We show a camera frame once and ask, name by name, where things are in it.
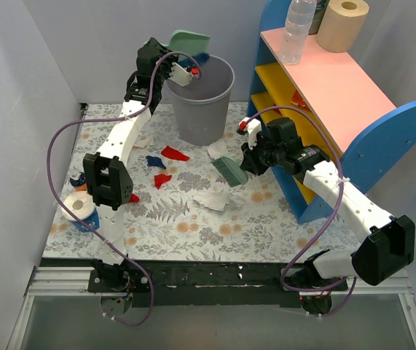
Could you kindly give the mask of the green hand brush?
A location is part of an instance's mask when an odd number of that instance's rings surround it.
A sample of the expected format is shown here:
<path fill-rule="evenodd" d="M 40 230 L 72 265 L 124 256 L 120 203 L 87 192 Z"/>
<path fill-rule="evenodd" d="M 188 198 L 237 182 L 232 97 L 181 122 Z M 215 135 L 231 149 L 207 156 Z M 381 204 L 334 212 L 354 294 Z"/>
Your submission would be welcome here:
<path fill-rule="evenodd" d="M 229 156 L 225 155 L 213 160 L 212 165 L 230 187 L 245 185 L 248 182 L 248 175 L 240 167 L 240 164 Z"/>

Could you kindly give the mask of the green plastic dustpan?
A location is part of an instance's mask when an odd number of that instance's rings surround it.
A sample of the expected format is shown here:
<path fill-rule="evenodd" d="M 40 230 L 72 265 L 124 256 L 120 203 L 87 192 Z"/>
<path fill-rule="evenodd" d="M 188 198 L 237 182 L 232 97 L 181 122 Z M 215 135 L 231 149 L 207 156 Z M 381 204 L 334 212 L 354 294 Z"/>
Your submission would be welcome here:
<path fill-rule="evenodd" d="M 208 35 L 178 29 L 172 33 L 168 43 L 168 49 L 194 56 L 198 53 L 206 52 L 210 40 L 211 37 Z"/>

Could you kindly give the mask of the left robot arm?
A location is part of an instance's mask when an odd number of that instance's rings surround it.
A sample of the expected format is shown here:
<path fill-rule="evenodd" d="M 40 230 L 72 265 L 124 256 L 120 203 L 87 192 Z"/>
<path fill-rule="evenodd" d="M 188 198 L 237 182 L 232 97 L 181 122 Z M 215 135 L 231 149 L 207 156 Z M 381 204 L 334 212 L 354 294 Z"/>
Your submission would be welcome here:
<path fill-rule="evenodd" d="M 153 37 L 138 50 L 136 71 L 127 81 L 119 121 L 98 150 L 83 159 L 87 191 L 98 212 L 99 233 L 104 237 L 98 259 L 109 265 L 119 265 L 127 256 L 124 205 L 133 194 L 127 161 L 162 98 L 162 86 L 176 62 L 177 56 L 169 52 Z"/>

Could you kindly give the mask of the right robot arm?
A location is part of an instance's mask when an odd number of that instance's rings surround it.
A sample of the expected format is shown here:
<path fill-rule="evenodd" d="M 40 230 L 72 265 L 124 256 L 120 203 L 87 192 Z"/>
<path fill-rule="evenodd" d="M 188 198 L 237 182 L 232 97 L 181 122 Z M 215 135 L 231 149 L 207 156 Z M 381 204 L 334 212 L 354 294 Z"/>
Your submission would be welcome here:
<path fill-rule="evenodd" d="M 282 168 L 332 207 L 332 216 L 342 218 L 360 243 L 354 250 L 327 249 L 308 257 L 300 271 L 285 277 L 288 287 L 318 290 L 342 277 L 376 286 L 413 262 L 414 222 L 371 202 L 320 147 L 302 143 L 291 119 L 273 120 L 263 132 L 258 120 L 244 118 L 238 133 L 248 136 L 242 170 L 261 175 L 270 167 Z"/>

